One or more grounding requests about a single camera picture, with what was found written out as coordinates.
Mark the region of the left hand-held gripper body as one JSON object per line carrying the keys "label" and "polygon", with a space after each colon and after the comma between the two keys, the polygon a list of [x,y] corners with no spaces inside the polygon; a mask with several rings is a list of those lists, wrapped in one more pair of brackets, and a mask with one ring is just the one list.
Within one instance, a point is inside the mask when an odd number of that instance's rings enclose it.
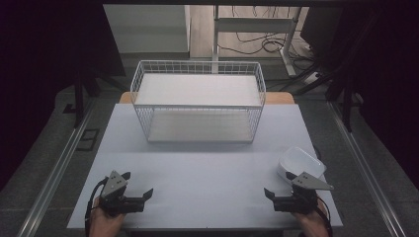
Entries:
{"label": "left hand-held gripper body", "polygon": [[125,196],[127,181],[120,173],[112,171],[100,193],[99,207],[111,217],[144,210],[145,200],[142,197]]}

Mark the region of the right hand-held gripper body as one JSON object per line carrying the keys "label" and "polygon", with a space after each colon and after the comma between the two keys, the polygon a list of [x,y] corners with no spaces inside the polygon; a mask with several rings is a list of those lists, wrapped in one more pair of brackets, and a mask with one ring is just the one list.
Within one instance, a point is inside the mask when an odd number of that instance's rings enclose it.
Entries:
{"label": "right hand-held gripper body", "polygon": [[292,180],[292,195],[273,199],[275,211],[309,214],[317,204],[317,190],[332,191],[333,186],[303,172]]}

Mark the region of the white square dish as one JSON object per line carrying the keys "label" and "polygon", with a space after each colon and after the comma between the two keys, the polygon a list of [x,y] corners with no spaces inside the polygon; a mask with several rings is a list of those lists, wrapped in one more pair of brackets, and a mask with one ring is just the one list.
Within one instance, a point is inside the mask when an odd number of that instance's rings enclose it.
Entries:
{"label": "white square dish", "polygon": [[292,181],[286,178],[286,172],[292,172],[296,176],[305,172],[320,178],[325,171],[326,166],[319,159],[299,147],[289,148],[278,159],[277,174],[289,184]]}

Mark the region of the person's right hand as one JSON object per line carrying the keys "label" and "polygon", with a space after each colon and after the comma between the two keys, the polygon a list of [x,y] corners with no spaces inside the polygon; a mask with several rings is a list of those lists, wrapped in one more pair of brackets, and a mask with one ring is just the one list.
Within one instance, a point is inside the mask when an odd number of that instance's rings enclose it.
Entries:
{"label": "person's right hand", "polygon": [[293,216],[297,220],[305,237],[330,237],[325,221],[327,211],[324,204],[319,201],[317,207],[322,211],[321,214],[314,210],[309,214],[293,212]]}

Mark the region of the person's left hand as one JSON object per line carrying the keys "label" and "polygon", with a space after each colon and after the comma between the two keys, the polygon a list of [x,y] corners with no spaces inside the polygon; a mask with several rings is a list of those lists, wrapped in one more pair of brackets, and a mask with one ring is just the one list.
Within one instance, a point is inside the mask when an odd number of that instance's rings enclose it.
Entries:
{"label": "person's left hand", "polygon": [[122,229],[124,214],[115,217],[109,216],[99,207],[99,199],[94,200],[94,208],[91,210],[89,237],[117,237]]}

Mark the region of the black floor socket cover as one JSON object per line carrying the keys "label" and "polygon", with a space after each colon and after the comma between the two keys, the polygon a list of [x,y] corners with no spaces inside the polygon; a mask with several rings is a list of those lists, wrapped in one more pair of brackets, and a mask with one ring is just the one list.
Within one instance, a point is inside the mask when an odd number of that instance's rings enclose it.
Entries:
{"label": "black floor socket cover", "polygon": [[77,144],[77,151],[92,151],[99,135],[99,129],[85,129]]}

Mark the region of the wooden table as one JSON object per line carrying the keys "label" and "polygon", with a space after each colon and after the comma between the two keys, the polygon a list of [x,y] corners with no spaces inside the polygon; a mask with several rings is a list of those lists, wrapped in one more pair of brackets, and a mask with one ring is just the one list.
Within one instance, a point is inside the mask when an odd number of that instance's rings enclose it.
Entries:
{"label": "wooden table", "polygon": [[[120,98],[120,104],[130,103],[130,92],[124,92]],[[267,92],[266,105],[293,105],[293,95],[288,92]]]}

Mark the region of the black metal stand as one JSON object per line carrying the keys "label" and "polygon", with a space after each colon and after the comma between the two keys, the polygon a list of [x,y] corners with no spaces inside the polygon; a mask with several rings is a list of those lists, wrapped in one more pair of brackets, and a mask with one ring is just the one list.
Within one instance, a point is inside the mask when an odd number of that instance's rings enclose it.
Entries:
{"label": "black metal stand", "polygon": [[345,88],[344,88],[343,111],[342,111],[342,122],[348,132],[352,131],[352,128],[351,128],[352,89],[353,89],[352,80],[348,78],[346,81]]}
{"label": "black metal stand", "polygon": [[74,90],[75,90],[75,124],[77,128],[84,118],[84,97],[83,97],[83,80],[82,80],[82,69],[77,68],[75,79],[74,79]]}

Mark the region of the white power strip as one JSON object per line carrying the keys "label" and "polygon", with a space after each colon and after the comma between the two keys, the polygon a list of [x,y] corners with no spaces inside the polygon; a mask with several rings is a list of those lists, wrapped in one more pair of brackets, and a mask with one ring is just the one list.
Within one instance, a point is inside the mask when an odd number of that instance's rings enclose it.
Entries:
{"label": "white power strip", "polygon": [[320,77],[321,77],[321,74],[319,72],[313,72],[304,80],[304,83],[311,84],[317,79],[319,79]]}

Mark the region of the black curtain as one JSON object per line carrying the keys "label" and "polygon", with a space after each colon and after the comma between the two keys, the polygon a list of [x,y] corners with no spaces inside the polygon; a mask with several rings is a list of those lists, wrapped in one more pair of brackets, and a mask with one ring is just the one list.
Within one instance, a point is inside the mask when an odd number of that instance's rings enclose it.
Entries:
{"label": "black curtain", "polygon": [[0,0],[0,191],[47,123],[56,94],[123,76],[105,0]]}
{"label": "black curtain", "polygon": [[301,36],[329,72],[326,98],[360,113],[419,190],[419,1],[310,8]]}

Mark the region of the white cabinet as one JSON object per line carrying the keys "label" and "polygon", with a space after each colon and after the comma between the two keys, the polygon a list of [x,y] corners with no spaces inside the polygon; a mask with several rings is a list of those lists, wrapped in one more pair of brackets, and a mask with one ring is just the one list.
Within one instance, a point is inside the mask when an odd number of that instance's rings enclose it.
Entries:
{"label": "white cabinet", "polygon": [[189,5],[104,4],[120,53],[190,51]]}

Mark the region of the aluminium floor rail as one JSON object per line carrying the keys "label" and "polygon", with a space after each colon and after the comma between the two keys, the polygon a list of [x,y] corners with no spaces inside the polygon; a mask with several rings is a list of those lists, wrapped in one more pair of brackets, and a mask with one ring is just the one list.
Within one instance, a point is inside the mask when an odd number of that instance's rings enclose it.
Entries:
{"label": "aluminium floor rail", "polygon": [[47,208],[58,188],[59,183],[66,171],[71,157],[81,139],[82,133],[90,120],[96,99],[89,99],[84,110],[84,118],[79,125],[72,130],[64,149],[54,164],[50,174],[44,182],[33,206],[31,207],[25,221],[23,222],[17,237],[34,237],[37,233]]}
{"label": "aluminium floor rail", "polygon": [[359,143],[357,142],[353,133],[345,126],[342,121],[342,113],[335,103],[326,103],[329,111],[332,114],[338,129],[340,130],[345,143],[347,144],[351,155],[360,171],[360,174],[369,190],[372,199],[374,200],[378,212],[380,213],[384,224],[391,235],[391,237],[407,237],[401,222],[391,204],[388,197],[379,185],[376,176],[374,175],[370,165],[368,164],[364,153],[362,152]]}

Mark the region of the white desk frame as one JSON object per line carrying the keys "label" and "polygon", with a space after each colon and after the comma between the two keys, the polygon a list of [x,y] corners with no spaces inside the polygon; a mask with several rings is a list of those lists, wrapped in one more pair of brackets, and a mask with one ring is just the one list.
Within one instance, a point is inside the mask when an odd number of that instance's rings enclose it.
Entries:
{"label": "white desk frame", "polygon": [[296,73],[290,58],[290,47],[298,24],[302,8],[297,7],[291,18],[285,19],[262,19],[262,18],[221,18],[219,6],[213,6],[213,45],[211,59],[218,61],[218,34],[219,33],[273,33],[286,34],[284,45],[280,49],[280,55],[290,77]]}

